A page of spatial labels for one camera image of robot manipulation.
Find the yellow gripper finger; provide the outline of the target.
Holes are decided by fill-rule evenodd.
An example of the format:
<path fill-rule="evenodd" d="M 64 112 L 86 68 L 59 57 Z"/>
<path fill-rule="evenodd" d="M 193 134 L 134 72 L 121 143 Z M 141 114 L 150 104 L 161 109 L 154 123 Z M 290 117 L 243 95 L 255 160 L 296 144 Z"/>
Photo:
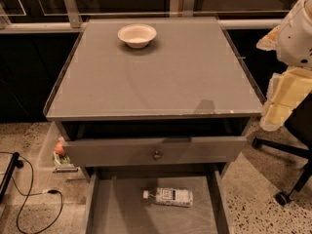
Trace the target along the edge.
<path fill-rule="evenodd" d="M 275 51 L 279 28 L 280 26 L 277 25 L 271 29 L 256 43 L 256 47 L 263 51 Z"/>
<path fill-rule="evenodd" d="M 278 130 L 311 92 L 310 68 L 291 66 L 282 74 L 274 73 L 262 107 L 260 127 L 267 132 Z"/>

